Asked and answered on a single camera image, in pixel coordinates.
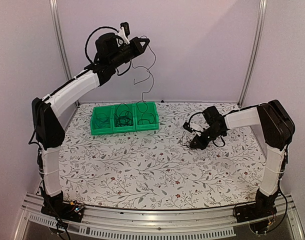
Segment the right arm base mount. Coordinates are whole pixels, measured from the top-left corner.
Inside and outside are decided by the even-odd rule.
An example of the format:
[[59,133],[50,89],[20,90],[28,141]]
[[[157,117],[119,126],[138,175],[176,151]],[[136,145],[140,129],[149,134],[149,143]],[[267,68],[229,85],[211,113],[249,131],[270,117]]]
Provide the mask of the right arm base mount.
[[265,218],[265,220],[256,221],[249,225],[250,230],[253,233],[257,235],[265,234],[269,230],[269,226],[272,224],[272,221],[268,220],[268,217],[277,213],[275,199],[277,198],[278,193],[279,192],[277,191],[272,195],[266,196],[260,192],[260,190],[257,190],[254,203],[242,206],[236,205],[232,214],[238,223]]

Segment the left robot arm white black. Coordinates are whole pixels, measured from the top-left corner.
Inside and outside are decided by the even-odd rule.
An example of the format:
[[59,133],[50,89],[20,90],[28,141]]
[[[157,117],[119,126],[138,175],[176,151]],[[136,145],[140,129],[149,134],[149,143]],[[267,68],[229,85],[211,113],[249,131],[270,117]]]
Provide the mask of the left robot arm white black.
[[40,192],[48,200],[48,210],[56,217],[63,217],[67,213],[66,204],[61,202],[63,192],[60,185],[59,152],[65,131],[59,117],[82,96],[107,83],[117,73],[118,67],[142,55],[150,43],[147,37],[129,39],[130,28],[127,22],[121,23],[119,29],[103,26],[93,32],[102,29],[109,32],[95,41],[94,58],[86,56],[89,64],[65,84],[43,98],[36,97],[31,103],[33,133],[28,143],[38,146]]

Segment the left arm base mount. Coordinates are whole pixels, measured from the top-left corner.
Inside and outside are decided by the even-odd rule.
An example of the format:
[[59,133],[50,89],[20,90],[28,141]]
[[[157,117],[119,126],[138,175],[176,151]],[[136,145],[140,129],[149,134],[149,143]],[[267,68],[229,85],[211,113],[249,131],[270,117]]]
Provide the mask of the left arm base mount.
[[47,195],[42,187],[39,188],[41,196],[43,198],[43,206],[41,213],[51,217],[55,217],[58,220],[67,220],[80,223],[82,221],[85,205],[79,203],[76,200],[71,202],[64,201],[63,192],[51,197]]

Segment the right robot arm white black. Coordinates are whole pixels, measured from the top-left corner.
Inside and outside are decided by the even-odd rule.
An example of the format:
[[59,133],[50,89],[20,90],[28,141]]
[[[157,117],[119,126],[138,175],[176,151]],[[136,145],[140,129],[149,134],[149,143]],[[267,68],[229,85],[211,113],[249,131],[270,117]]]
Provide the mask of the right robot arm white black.
[[222,115],[215,106],[201,112],[208,128],[192,123],[190,120],[183,128],[196,133],[190,142],[191,149],[204,150],[209,143],[223,138],[232,129],[260,126],[266,144],[267,156],[263,179],[258,193],[271,197],[280,189],[280,180],[288,163],[288,148],[295,133],[295,124],[282,104],[277,100],[246,108],[232,110]]

